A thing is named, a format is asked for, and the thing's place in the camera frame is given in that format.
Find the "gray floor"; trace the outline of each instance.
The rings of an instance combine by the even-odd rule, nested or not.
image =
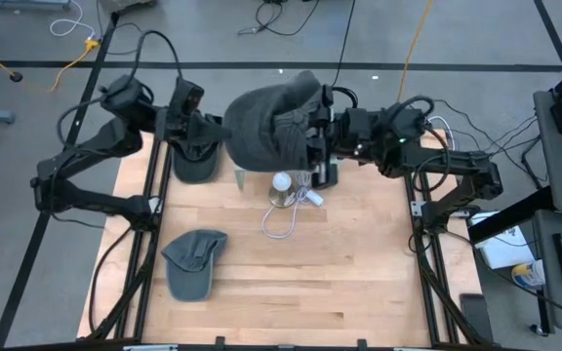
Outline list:
[[[94,0],[78,0],[85,10],[84,22],[97,26]],[[119,23],[134,22],[143,29],[165,32],[176,45],[183,61],[322,61],[339,59],[346,19],[347,0],[323,0],[304,30],[294,37],[271,33],[238,37],[236,31],[253,25],[259,0],[168,1],[123,16]],[[544,0],[562,39],[562,0]],[[361,0],[348,35],[345,61],[404,61],[413,38],[424,1]],[[296,28],[312,4],[291,0],[279,20],[281,30]],[[52,20],[76,18],[58,9],[13,6],[0,9],[0,59],[71,60],[83,50],[88,31],[78,28],[69,36],[53,37]],[[101,13],[103,24],[107,22]],[[112,51],[131,50],[138,35],[132,27],[119,29]],[[93,60],[92,54],[87,60]],[[108,60],[131,57],[109,56]],[[142,59],[170,61],[165,44],[156,39],[145,43]],[[475,64],[560,64],[542,20],[532,0],[435,2],[413,62]],[[57,71],[47,68],[19,68],[34,86],[49,87]],[[108,84],[126,72],[104,69],[99,84]],[[90,69],[67,72],[56,94],[46,95],[11,83],[0,70],[0,108],[16,112],[15,125],[0,125],[0,316],[15,280],[22,256],[38,213],[33,207],[29,180],[38,161],[59,152],[55,137],[58,116],[79,101]],[[206,90],[202,107],[222,114],[242,92],[283,82],[296,70],[186,70],[184,75]],[[334,70],[317,70],[317,77],[331,83]],[[175,73],[169,70],[141,70],[139,78],[155,92],[157,101],[167,101]],[[405,97],[424,94],[444,98],[468,113],[480,128],[499,137],[533,115],[532,93],[546,90],[562,78],[562,73],[412,71],[408,74]],[[367,108],[391,104],[397,93],[399,71],[345,70],[339,85],[353,89]],[[343,108],[345,101],[336,106]],[[435,115],[446,118],[453,128],[474,134],[482,147],[489,142],[475,133],[464,119],[438,104]],[[81,139],[96,132],[109,118],[91,107]],[[534,137],[534,125],[516,141]],[[473,149],[468,137],[458,136],[462,148]],[[519,159],[521,147],[510,151]],[[530,156],[540,176],[545,174],[542,151]],[[505,192],[495,201],[481,204],[487,210],[504,208],[532,193],[534,186],[503,155],[495,158],[500,166]],[[118,160],[98,165],[75,179],[84,188],[109,192],[118,169]],[[66,214],[101,224],[96,214]],[[37,257],[19,313],[8,338],[8,346],[67,341],[74,339],[90,283],[100,241],[98,230],[50,221],[45,241]],[[562,349],[562,331],[549,338],[528,332],[538,321],[533,298],[479,269],[483,291],[489,304],[496,342],[504,346]]]

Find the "cap brim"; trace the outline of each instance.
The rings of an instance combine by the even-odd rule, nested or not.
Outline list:
[[[216,174],[219,162],[219,152],[221,150],[221,142],[216,143],[214,150],[209,157],[199,160],[190,161],[185,158],[181,146],[172,145],[173,148],[173,171],[177,179],[188,184],[198,184],[210,181]]]
[[[214,254],[199,272],[186,272],[170,259],[166,260],[166,279],[171,295],[179,301],[202,301],[210,296],[212,290],[212,269]]]

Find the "dark gray beanie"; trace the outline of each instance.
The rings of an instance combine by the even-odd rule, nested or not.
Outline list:
[[[308,170],[306,132],[309,114],[321,99],[311,71],[287,84],[257,89],[234,100],[223,126],[232,137],[226,150],[239,167],[254,172]]]

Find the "white cable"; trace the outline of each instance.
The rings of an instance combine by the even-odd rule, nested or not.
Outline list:
[[[453,131],[450,129],[450,125],[448,124],[446,119],[443,118],[442,116],[433,116],[433,117],[430,117],[428,119],[428,122],[430,123],[430,121],[432,121],[434,119],[438,119],[438,120],[442,121],[444,123],[444,125],[446,125],[446,130],[448,131],[448,134],[450,135],[450,140],[453,141],[453,151],[457,150],[457,144],[455,142],[455,135],[453,134]]]
[[[75,30],[75,27],[77,27],[78,25],[81,25],[81,26],[86,27],[86,28],[91,30],[91,34],[90,34],[89,39],[95,39],[95,29],[92,28],[91,26],[89,26],[88,24],[81,22],[82,18],[84,18],[84,10],[82,10],[82,7],[79,6],[79,4],[77,2],[75,2],[75,0],[71,0],[70,2],[72,2],[79,9],[79,19],[77,19],[77,20],[56,19],[53,22],[51,22],[51,25],[49,26],[49,31],[51,31],[51,33],[55,36],[62,37],[62,36],[66,36],[66,35],[70,34],[73,30]],[[61,23],[61,22],[72,23],[72,26],[70,27],[70,29],[66,30],[64,33],[56,33],[54,31],[54,25],[56,25],[57,23]]]
[[[307,199],[307,192],[309,191],[309,184],[311,184],[311,173],[305,171],[298,171],[294,174],[295,181],[299,185],[299,189],[297,190],[297,202],[294,204],[294,209],[292,212],[292,226],[290,230],[285,232],[284,234],[272,234],[265,229],[265,222],[272,213],[272,210],[275,209],[275,206],[271,206],[268,212],[265,213],[263,219],[261,220],[261,231],[265,234],[268,238],[272,239],[285,239],[294,233],[294,228],[297,226],[297,210],[299,209],[299,204],[308,204],[309,199]]]

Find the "wooden tabletop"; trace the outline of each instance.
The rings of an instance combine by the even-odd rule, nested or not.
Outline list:
[[[422,143],[439,145],[433,136]],[[114,195],[141,194],[151,144],[152,136],[145,136],[144,149],[123,159]],[[386,178],[373,165],[342,161],[339,184],[321,192],[323,207],[300,206],[294,234],[274,240],[260,229],[271,179],[272,174],[246,173],[240,191],[224,151],[213,182],[188,185],[171,176],[142,341],[212,344],[222,335],[228,344],[243,345],[350,346],[365,338],[370,346],[429,346],[420,272],[407,248],[412,229],[404,180]],[[455,186],[450,176],[433,198]],[[269,230],[285,232],[291,217],[291,210],[275,210]],[[98,258],[127,226],[122,217],[107,220]],[[227,247],[214,267],[209,300],[179,302],[168,291],[159,252],[198,228],[226,233]],[[461,219],[451,219],[449,228],[467,236]],[[101,269],[95,324],[122,293],[133,237]],[[441,243],[451,296],[459,305],[461,293],[481,293],[472,251],[450,236]],[[441,303],[434,300],[446,340]],[[135,297],[129,334],[137,306]],[[80,336],[89,333],[87,311],[88,302]]]

